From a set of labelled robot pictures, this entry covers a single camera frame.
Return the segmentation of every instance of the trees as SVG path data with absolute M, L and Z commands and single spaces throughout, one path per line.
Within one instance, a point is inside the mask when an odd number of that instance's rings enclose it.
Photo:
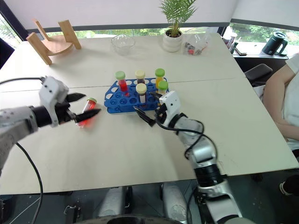
M 164 33 L 164 29 L 133 29 L 134 36 L 157 36 Z
M 279 31 L 286 34 L 289 44 L 299 45 L 299 31 L 240 23 L 230 23 L 229 26 L 238 34 L 237 39 L 241 38 L 243 42 L 267 42 L 267 39 L 273 35 L 273 32 Z
M 16 48 L 21 43 L 21 39 L 2 17 L 2 15 L 0 15 L 0 38 L 13 48 Z
M 127 36 L 132 36 L 133 32 L 131 29 L 107 29 L 107 30 L 94 30 L 95 34 L 112 34 L 119 35 L 125 34 Z
M 94 37 L 95 32 L 92 30 L 80 30 L 80 31 L 75 31 L 75 34 L 78 39 L 92 38 L 92 37 Z M 50 33 L 47 33 L 47 35 L 48 36 L 63 35 L 63 32 L 50 32 Z

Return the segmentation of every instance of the windowsill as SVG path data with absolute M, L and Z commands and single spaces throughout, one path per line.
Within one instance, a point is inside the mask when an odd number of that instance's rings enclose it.
M 279 56 L 279 55 L 268 55 L 262 52 L 263 47 L 266 43 L 262 42 L 239 42 L 237 48 L 241 52 L 246 52 L 246 56 L 240 56 L 236 51 L 233 53 L 234 57 L 254 57 L 254 58 L 276 58 L 276 59 L 288 59 L 291 58 L 295 53 L 299 51 L 299 46 L 290 45 L 286 46 L 283 54 L 287 54 L 287 56 Z
M 245 55 L 245 56 L 240 56 L 236 51 L 233 53 L 233 57 L 246 57 L 246 58 L 276 58 L 276 59 L 288 59 L 287 56 L 279 56 L 279 55 L 268 55 L 263 52 L 261 52 L 258 55 Z

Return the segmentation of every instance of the green cap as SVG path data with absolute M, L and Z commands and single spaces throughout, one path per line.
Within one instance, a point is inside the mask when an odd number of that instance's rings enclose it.
M 122 80 L 126 77 L 126 74 L 123 71 L 117 71 L 115 77 L 117 80 Z
M 160 81 L 158 83 L 158 89 L 160 89 L 160 90 L 167 90 L 168 89 L 168 82 L 166 82 L 166 81 Z
M 155 71 L 155 75 L 156 75 L 157 77 L 163 77 L 163 76 L 165 75 L 165 71 L 164 71 L 164 69 L 156 69 L 156 71 Z
M 90 97 L 90 98 L 87 99 L 87 101 L 88 101 L 88 100 L 91 100 L 91 101 L 97 103 L 97 100 L 96 100 L 95 98 Z

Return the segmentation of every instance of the white shirt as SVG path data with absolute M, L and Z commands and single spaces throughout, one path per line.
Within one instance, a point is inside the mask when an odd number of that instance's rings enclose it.
M 290 125 L 299 127 L 299 54 L 296 54 L 285 62 L 295 73 L 295 77 L 290 81 L 285 90 L 284 107 L 282 110 L 283 119 Z M 288 146 L 291 150 L 299 149 L 299 141 L 294 139 L 288 140 Z

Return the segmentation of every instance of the blue test tube rack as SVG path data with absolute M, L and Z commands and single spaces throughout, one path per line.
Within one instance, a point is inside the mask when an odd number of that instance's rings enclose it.
M 122 92 L 117 81 L 115 81 L 105 93 L 104 105 L 107 107 L 108 113 L 134 112 L 135 109 L 133 106 L 137 106 L 144 111 L 155 110 L 158 107 L 159 102 L 150 94 L 150 92 L 157 91 L 156 83 L 154 82 L 156 81 L 156 78 L 146 78 L 145 80 L 147 87 L 145 104 L 140 103 L 139 95 L 136 92 L 137 79 L 126 80 L 128 92 Z

